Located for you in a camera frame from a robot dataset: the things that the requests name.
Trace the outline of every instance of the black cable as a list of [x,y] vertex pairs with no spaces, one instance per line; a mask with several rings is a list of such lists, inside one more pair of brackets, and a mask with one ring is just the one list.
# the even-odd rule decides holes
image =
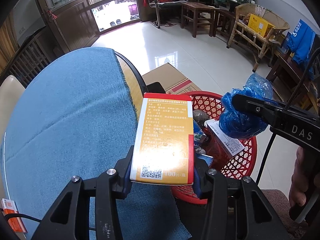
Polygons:
[[[312,53],[312,55],[311,55],[311,57],[310,57],[310,60],[309,60],[309,62],[308,62],[308,65],[307,65],[306,69],[304,70],[303,75],[302,75],[302,77],[301,77],[301,79],[300,79],[297,87],[295,88],[293,94],[290,96],[290,98],[289,98],[287,104],[285,105],[283,111],[287,111],[288,108],[290,107],[290,105],[291,105],[291,103],[293,102],[294,98],[296,97],[299,89],[301,88],[302,83],[303,83],[303,81],[305,80],[305,78],[306,78],[306,76],[307,76],[307,74],[308,74],[309,69],[311,68],[314,60],[316,59],[316,57],[317,57],[319,54],[320,54],[320,48],[317,48],[317,49]],[[264,155],[263,155],[262,162],[261,162],[261,166],[260,166],[259,173],[258,173],[257,180],[256,180],[256,184],[257,184],[257,185],[259,184],[259,181],[260,181],[260,179],[261,179],[261,175],[262,175],[264,166],[265,166],[265,164],[266,164],[267,157],[268,157],[268,154],[269,154],[270,149],[271,149],[271,145],[273,144],[273,141],[275,140],[275,137],[276,137],[276,134],[273,133],[272,136],[271,136],[271,138],[270,138],[270,141],[269,141],[269,143],[268,143],[268,146],[267,146],[267,148],[266,148],[266,151],[265,151],[265,153],[264,153]]]
[[[38,219],[38,218],[34,218],[34,217],[31,217],[31,216],[28,216],[28,215],[25,215],[25,214],[20,214],[20,213],[10,213],[10,214],[6,214],[4,216],[4,219],[8,222],[8,220],[10,218],[26,218],[26,219],[30,219],[30,220],[33,220],[33,221],[36,221],[36,222],[41,222],[41,219]],[[91,228],[89,227],[89,230],[92,230],[92,231],[96,231],[95,228]]]
[[273,141],[275,140],[275,137],[276,137],[276,134],[275,134],[275,133],[272,133],[271,138],[270,138],[270,141],[269,141],[269,143],[268,143],[268,146],[267,146],[266,151],[265,151],[265,153],[264,153],[264,155],[263,155],[263,158],[262,158],[261,166],[260,166],[259,173],[258,173],[257,180],[256,180],[256,184],[257,184],[257,185],[259,184],[259,181],[260,181],[260,179],[261,179],[261,175],[262,175],[262,172],[263,172],[263,168],[264,168],[264,165],[266,164],[267,157],[268,157],[268,154],[269,154],[269,152],[270,152],[271,145],[273,144]]
[[292,101],[293,101],[294,98],[296,97],[296,95],[297,95],[300,87],[302,86],[302,83],[303,83],[304,79],[306,78],[306,76],[307,76],[307,74],[308,74],[309,69],[311,68],[314,60],[316,59],[316,57],[318,56],[319,53],[320,53],[320,48],[317,48],[317,49],[312,53],[312,55],[311,55],[311,57],[310,57],[310,60],[309,60],[309,62],[308,62],[308,65],[307,65],[306,69],[304,70],[303,75],[302,75],[302,77],[301,77],[301,79],[300,79],[300,81],[299,81],[296,89],[294,90],[293,94],[291,95],[291,97],[289,98],[287,104],[286,104],[285,107],[284,107],[284,111],[286,111],[286,110],[289,108],[289,106],[291,105]]

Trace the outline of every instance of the wooden door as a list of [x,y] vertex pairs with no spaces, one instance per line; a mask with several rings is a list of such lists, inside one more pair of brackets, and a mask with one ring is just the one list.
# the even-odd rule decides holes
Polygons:
[[139,7],[139,16],[141,21],[147,22],[155,19],[156,17],[155,8],[151,8],[149,6],[148,0],[147,0],[147,6],[144,6],[143,2],[144,0],[137,0],[137,4]]
[[87,0],[37,0],[46,25],[64,53],[91,46],[99,30]]

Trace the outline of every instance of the human hand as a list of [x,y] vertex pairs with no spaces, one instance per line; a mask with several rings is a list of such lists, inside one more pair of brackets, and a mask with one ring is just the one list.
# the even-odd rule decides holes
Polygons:
[[[309,180],[304,175],[304,171],[302,169],[303,159],[304,149],[299,146],[299,148],[297,149],[297,159],[294,164],[294,171],[291,177],[292,183],[289,192],[289,202],[291,207],[293,207],[295,204],[304,206],[304,204],[306,203],[305,192],[308,190]],[[316,187],[320,187],[320,173],[315,176],[313,182]]]

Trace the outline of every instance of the purple bucket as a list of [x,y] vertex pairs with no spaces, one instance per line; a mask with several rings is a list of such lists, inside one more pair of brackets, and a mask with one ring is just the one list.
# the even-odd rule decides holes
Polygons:
[[130,15],[135,15],[138,14],[138,7],[137,4],[134,3],[132,5],[128,5],[129,11],[130,11]]

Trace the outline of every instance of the yellow box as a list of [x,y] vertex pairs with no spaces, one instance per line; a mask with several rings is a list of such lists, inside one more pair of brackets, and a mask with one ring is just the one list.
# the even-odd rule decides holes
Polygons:
[[190,96],[145,93],[130,179],[152,184],[192,184],[193,137]]
[[265,37],[274,25],[259,16],[251,14],[248,27],[260,36]]

